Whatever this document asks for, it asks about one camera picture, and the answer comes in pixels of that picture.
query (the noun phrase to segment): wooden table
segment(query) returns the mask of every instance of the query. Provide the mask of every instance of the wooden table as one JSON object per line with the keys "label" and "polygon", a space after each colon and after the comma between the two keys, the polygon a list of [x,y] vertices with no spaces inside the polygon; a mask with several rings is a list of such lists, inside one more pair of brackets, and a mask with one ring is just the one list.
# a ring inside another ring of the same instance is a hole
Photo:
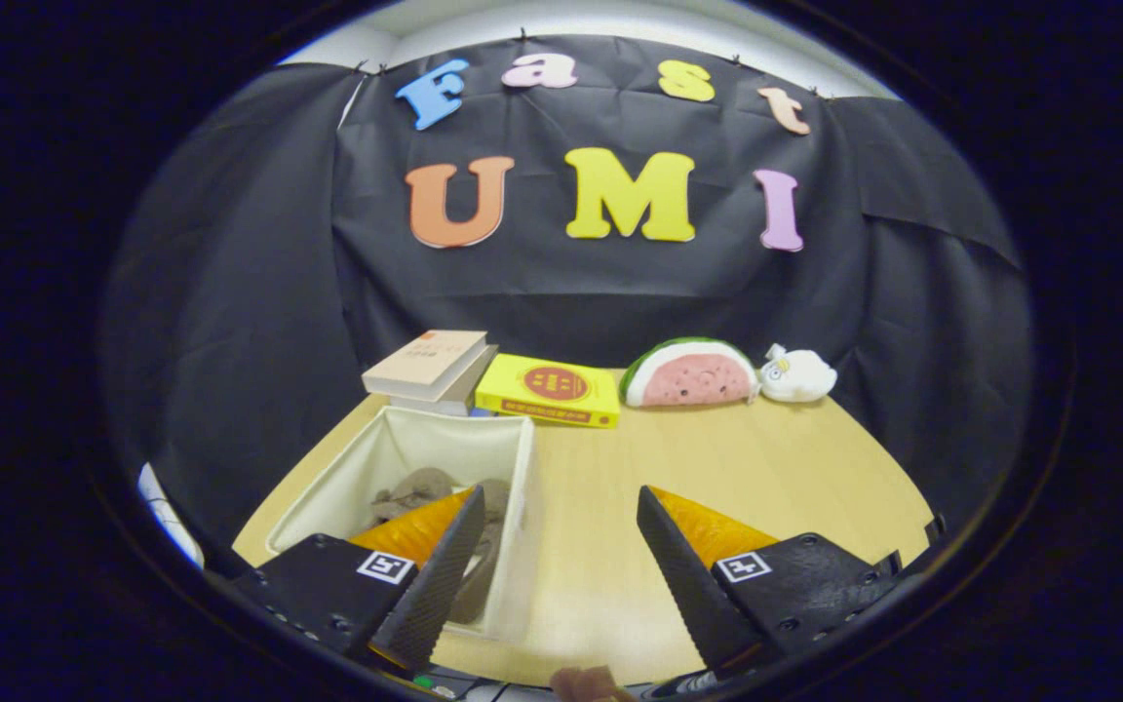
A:
{"label": "wooden table", "polygon": [[[371,395],[281,481],[232,547],[250,565],[318,472],[387,400]],[[842,408],[763,396],[703,409],[623,408],[614,430],[536,422],[547,522],[521,644],[445,631],[432,662],[518,684],[564,666],[610,665],[620,684],[703,669],[636,525],[642,484],[658,485],[788,538],[815,530],[869,564],[926,548],[932,514],[904,471]]]}

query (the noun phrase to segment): beige storage box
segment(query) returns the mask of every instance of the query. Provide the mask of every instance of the beige storage box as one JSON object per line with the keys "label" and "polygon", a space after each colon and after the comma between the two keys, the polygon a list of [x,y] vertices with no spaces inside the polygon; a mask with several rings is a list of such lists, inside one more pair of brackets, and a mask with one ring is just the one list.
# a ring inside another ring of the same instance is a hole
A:
{"label": "beige storage box", "polygon": [[530,613],[544,500],[535,480],[536,428],[529,418],[450,418],[383,408],[295,499],[267,534],[280,555],[312,534],[349,538],[372,523],[371,502],[411,472],[432,466],[455,481],[455,492],[486,478],[509,483],[499,559],[483,614],[446,622],[445,631],[513,642]]}

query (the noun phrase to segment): black cloth backdrop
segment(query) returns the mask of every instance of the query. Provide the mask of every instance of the black cloth backdrop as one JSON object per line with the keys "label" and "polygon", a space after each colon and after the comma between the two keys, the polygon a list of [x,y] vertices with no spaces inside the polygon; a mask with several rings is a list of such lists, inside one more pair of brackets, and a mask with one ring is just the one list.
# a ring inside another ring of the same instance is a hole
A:
{"label": "black cloth backdrop", "polygon": [[[500,83],[513,58],[539,53],[574,57],[578,83]],[[471,63],[462,107],[418,131],[394,93],[455,57]],[[661,92],[667,58],[704,66],[716,98]],[[775,121],[757,93],[767,85],[802,103],[810,135]],[[631,176],[657,152],[694,158],[695,239],[566,236],[565,155],[578,147],[610,148]],[[515,161],[496,233],[463,248],[416,240],[405,174],[456,165],[448,213],[463,221],[476,208],[467,164],[485,156]],[[797,180],[802,252],[761,246],[758,168]],[[487,329],[503,352],[599,366],[674,336],[727,339],[754,363],[774,343],[812,348],[839,370],[833,399],[953,528],[1011,465],[1032,392],[1015,246],[935,129],[901,102],[827,100],[618,37],[499,40],[372,76],[267,72],[144,194],[106,319],[103,377],[129,471],[148,459],[218,547],[365,396],[362,370],[428,328]]]}

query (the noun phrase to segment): foam letter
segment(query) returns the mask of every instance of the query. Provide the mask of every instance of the foam letter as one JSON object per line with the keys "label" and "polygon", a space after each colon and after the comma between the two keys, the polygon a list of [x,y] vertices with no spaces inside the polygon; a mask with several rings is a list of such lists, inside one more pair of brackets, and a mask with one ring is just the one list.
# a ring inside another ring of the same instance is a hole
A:
{"label": "foam letter", "polygon": [[765,188],[765,231],[761,231],[761,246],[778,248],[780,252],[798,252],[803,248],[803,239],[800,239],[794,229],[792,199],[796,180],[788,174],[768,170],[758,170],[752,174]]}
{"label": "foam letter", "polygon": [[505,211],[505,172],[513,167],[508,156],[490,156],[471,161],[469,170],[477,177],[476,215],[464,222],[450,221],[447,211],[449,179],[458,168],[437,164],[414,168],[405,174],[410,184],[410,230],[414,239],[432,248],[471,246],[487,239],[500,227]]}
{"label": "foam letter", "polygon": [[652,206],[643,236],[655,240],[692,240],[696,227],[687,221],[687,174],[695,161],[683,154],[655,154],[638,180],[633,180],[610,148],[575,148],[565,155],[578,180],[574,221],[565,231],[575,239],[604,239],[610,222],[602,217],[601,204],[610,209],[623,236],[636,233],[643,210]]}
{"label": "foam letter", "polygon": [[531,54],[513,60],[513,65],[500,76],[500,81],[512,88],[570,88],[579,82],[574,76],[574,58],[566,54]]}
{"label": "foam letter", "polygon": [[669,97],[707,102],[716,94],[709,84],[709,71],[695,63],[661,62],[656,70],[661,73],[658,85]]}
{"label": "foam letter", "polygon": [[465,84],[455,71],[463,71],[471,63],[464,62],[462,58],[451,60],[451,62],[445,63],[433,71],[428,71],[419,80],[411,81],[398,90],[396,98],[409,100],[410,106],[418,115],[414,129],[427,129],[462,107],[462,100],[449,99],[447,94],[462,92]]}
{"label": "foam letter", "polygon": [[787,131],[798,135],[805,135],[811,131],[809,125],[800,121],[800,117],[796,116],[796,110],[802,110],[803,107],[800,106],[800,102],[789,99],[785,90],[780,88],[763,88],[757,90],[757,93],[764,94],[770,101],[770,111],[774,112],[774,119],[779,120],[779,125],[783,125]]}

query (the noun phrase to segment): white bird plush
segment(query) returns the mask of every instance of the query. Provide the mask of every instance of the white bird plush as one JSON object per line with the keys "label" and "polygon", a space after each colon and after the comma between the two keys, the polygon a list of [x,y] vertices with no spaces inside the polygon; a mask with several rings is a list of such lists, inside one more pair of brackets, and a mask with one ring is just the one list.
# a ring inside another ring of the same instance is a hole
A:
{"label": "white bird plush", "polygon": [[829,394],[839,373],[813,350],[786,350],[775,344],[761,366],[761,395],[779,403],[812,403]]}

